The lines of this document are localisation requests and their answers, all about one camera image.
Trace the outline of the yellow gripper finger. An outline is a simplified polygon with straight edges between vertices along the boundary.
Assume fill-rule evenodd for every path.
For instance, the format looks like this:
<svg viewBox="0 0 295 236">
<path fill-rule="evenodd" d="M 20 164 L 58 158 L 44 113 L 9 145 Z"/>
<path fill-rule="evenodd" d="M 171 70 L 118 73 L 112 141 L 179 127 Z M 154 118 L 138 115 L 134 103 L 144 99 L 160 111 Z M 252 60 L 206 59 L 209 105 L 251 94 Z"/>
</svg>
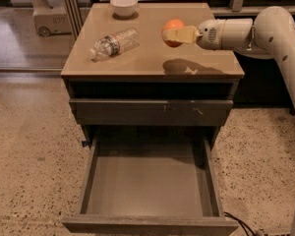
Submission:
<svg viewBox="0 0 295 236">
<path fill-rule="evenodd" d="M 162 39 L 164 41 L 186 44 L 194 43 L 200 36 L 200 31 L 194 26 L 187 26 L 178 29 L 166 29 L 162 33 Z"/>
</svg>

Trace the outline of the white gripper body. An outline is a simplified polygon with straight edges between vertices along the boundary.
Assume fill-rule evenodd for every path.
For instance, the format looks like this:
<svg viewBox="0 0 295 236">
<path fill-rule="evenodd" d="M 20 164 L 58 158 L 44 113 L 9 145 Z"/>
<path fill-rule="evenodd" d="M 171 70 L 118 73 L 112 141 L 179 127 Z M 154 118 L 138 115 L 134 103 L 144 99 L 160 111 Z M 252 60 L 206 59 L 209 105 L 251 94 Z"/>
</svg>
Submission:
<svg viewBox="0 0 295 236">
<path fill-rule="evenodd" d="M 252 19 L 207 20 L 199 25 L 196 44 L 209 50 L 247 47 L 251 39 Z"/>
</svg>

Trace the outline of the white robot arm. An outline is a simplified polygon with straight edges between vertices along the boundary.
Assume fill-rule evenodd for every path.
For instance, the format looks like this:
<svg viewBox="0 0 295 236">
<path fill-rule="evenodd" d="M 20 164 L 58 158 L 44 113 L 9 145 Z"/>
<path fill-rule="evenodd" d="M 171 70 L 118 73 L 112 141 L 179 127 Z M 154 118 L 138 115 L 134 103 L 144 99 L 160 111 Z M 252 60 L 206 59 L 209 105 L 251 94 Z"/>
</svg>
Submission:
<svg viewBox="0 0 295 236">
<path fill-rule="evenodd" d="M 252 20 L 206 20 L 198 26 L 169 27 L 166 43 L 192 44 L 207 50 L 233 50 L 247 57 L 274 59 L 295 110 L 295 21 L 278 6 L 261 10 Z"/>
</svg>

